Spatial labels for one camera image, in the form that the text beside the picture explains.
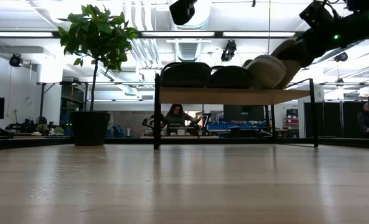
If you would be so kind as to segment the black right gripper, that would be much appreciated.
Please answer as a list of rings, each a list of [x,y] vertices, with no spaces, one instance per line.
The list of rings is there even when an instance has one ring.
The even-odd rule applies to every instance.
[[[337,21],[318,21],[306,19],[309,29],[301,35],[301,40],[286,39],[276,48],[276,57],[280,60],[298,62],[301,67],[308,67],[316,57],[328,50],[343,48],[358,42],[358,19],[345,17]]]

